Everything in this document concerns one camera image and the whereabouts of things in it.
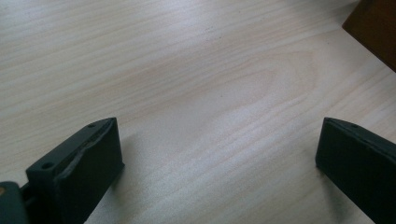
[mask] light wood surface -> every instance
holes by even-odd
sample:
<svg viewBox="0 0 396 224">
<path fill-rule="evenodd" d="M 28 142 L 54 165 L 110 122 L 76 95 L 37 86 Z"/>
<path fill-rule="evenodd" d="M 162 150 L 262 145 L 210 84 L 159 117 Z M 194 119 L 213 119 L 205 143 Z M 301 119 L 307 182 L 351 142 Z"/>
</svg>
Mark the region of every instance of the light wood surface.
<svg viewBox="0 0 396 224">
<path fill-rule="evenodd" d="M 314 161 L 324 117 L 396 141 L 356 5 L 1 0 L 0 180 L 117 117 L 126 167 L 87 223 L 372 223 Z"/>
</svg>

